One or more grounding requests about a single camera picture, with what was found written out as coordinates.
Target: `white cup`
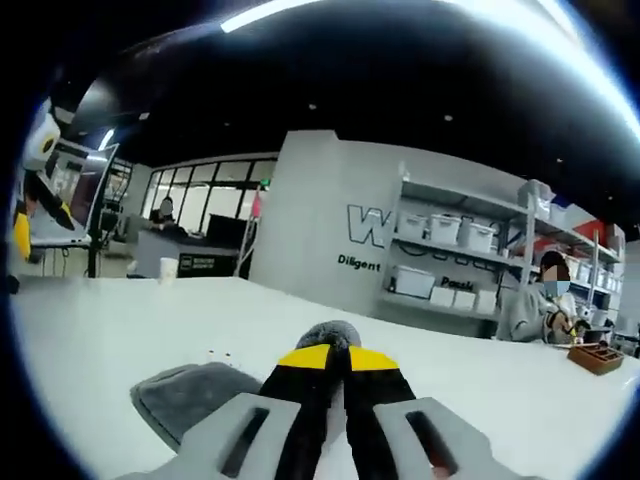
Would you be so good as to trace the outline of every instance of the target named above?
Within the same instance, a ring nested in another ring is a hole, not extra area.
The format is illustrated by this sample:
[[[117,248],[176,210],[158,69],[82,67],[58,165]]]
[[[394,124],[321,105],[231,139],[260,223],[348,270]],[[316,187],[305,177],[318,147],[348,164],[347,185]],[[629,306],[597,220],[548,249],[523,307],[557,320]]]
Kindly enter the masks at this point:
[[[178,277],[178,259],[162,257],[160,259],[160,277],[158,282],[171,283]]]

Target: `brown box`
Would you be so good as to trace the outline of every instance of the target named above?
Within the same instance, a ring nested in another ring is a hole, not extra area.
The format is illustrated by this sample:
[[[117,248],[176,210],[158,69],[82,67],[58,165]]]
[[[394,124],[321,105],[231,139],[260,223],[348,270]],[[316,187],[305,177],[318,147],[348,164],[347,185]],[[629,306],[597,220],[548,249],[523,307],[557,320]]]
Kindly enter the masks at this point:
[[[622,365],[624,355],[613,348],[589,345],[571,348],[567,358],[591,373],[604,375]]]

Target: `gray hoodie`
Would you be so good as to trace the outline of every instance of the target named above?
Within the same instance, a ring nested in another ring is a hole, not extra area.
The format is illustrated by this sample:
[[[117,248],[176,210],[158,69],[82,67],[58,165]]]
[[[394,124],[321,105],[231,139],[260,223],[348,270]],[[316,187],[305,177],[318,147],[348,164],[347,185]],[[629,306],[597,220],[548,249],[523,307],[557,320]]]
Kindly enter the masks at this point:
[[[496,338],[510,342],[570,343],[569,335],[547,327],[547,319],[559,308],[547,298],[542,283],[529,284],[506,306]]]

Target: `laptop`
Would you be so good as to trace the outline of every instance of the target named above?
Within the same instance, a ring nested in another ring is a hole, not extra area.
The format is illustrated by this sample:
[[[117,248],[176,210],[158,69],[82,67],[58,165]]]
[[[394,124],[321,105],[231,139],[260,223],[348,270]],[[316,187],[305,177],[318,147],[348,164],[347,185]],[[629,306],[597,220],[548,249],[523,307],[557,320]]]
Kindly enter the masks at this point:
[[[91,244],[89,222],[98,197],[98,191],[106,181],[107,172],[115,154],[115,145],[103,151],[89,154],[75,185],[69,204],[74,230],[59,225],[43,208],[38,208],[30,219],[31,246],[84,247]]]

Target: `white table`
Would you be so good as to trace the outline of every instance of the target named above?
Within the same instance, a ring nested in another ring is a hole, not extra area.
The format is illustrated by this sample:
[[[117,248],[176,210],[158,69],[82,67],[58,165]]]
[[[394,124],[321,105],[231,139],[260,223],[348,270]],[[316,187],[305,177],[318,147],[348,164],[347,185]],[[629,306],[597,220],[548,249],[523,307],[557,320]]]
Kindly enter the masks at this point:
[[[67,446],[100,479],[153,469],[173,455],[133,408],[134,384],[182,364],[224,361],[226,353],[265,379],[300,335],[327,320],[351,322],[364,346],[399,362],[417,396],[436,398],[484,432],[497,460],[548,480],[576,478],[615,429],[640,377],[633,358],[596,377],[545,345],[385,323],[237,278],[172,285],[31,278],[15,300],[34,388]],[[357,478],[344,435],[316,478]]]

